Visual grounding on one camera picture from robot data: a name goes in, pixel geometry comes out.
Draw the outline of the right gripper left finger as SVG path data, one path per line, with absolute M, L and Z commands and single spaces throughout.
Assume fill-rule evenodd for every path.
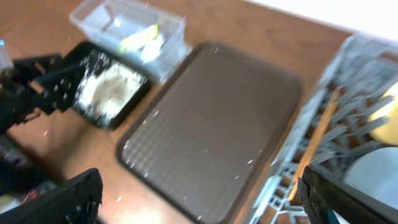
M 94 224 L 102 204 L 103 181 L 96 168 L 1 214 L 1 224 Z

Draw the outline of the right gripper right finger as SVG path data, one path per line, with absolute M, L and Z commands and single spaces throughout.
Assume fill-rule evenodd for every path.
M 339 214 L 349 223 L 397 224 L 397 209 L 372 198 L 322 171 L 306 166 L 297 187 L 311 223 L 338 223 Z

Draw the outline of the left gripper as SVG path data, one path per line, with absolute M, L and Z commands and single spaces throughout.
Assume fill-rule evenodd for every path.
M 47 114 L 66 111 L 73 105 L 83 75 L 84 68 L 75 64 L 35 78 L 30 84 L 37 92 L 32 102 Z

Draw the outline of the blue bowl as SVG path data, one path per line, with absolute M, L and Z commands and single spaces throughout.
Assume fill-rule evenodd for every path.
M 384 147 L 361 156 L 350 166 L 343 182 L 397 208 L 397 148 Z

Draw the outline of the wooden chopstick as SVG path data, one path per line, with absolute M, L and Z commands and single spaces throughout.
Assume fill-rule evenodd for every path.
M 297 187 L 298 180 L 303 175 L 305 167 L 307 165 L 309 165 L 309 163 L 312 161 L 312 159 L 321 143 L 323 135 L 325 134 L 325 132 L 329 126 L 331 118 L 333 117 L 333 114 L 334 114 L 337 104 L 338 104 L 336 101 L 339 96 L 339 92 L 340 92 L 340 89 L 337 88 L 331 95 L 331 98 L 327 104 L 327 107 L 326 107 L 323 115 L 321 116 L 321 120 L 318 123 L 318 126 L 315 129 L 313 136 L 310 138 L 310 141 L 306 148 L 306 151 L 304 152 L 304 154 L 298 164 L 296 173 L 294 174 L 293 179 L 292 179 L 294 185 L 293 185 L 293 188 L 290 191 L 289 196 L 288 196 L 289 201 L 294 199 L 294 197 L 297 193 L 297 189 L 298 189 L 298 187 Z

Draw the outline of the yellow plate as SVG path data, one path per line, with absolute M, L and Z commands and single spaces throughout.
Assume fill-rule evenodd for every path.
M 370 135 L 385 144 L 397 145 L 397 83 L 392 85 L 378 100 L 386 102 L 368 118 L 368 121 L 375 121 L 382 118 L 385 123 L 373 129 Z

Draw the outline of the green snack wrapper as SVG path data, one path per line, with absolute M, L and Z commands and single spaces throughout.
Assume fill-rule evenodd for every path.
M 153 40 L 157 38 L 159 34 L 159 25 L 154 24 L 141 30 L 129 37 L 124 38 L 121 41 L 120 51 L 128 52 L 132 50 L 139 50 L 145 45 L 150 44 Z

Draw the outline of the white tissue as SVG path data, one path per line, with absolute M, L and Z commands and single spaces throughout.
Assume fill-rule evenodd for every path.
M 147 45 L 145 45 L 140 56 L 142 62 L 148 63 L 155 60 L 160 55 L 163 44 L 163 35 L 159 34 L 155 39 L 151 40 Z

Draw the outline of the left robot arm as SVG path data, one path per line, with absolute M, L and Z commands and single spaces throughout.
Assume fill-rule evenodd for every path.
M 1 68 L 1 140 L 21 152 L 14 157 L 1 145 L 1 195 L 35 189 L 46 175 L 39 158 L 8 131 L 43 114 L 71 108 L 84 72 L 78 62 L 65 65 L 60 54 L 20 58 Z

